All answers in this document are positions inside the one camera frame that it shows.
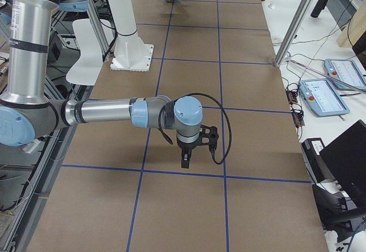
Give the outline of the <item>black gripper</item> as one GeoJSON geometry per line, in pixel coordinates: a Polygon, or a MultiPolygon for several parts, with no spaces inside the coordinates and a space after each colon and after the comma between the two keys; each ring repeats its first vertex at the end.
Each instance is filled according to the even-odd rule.
{"type": "Polygon", "coordinates": [[[197,142],[183,142],[177,138],[177,145],[181,149],[181,167],[183,169],[189,168],[192,150],[197,147],[197,142]]]}

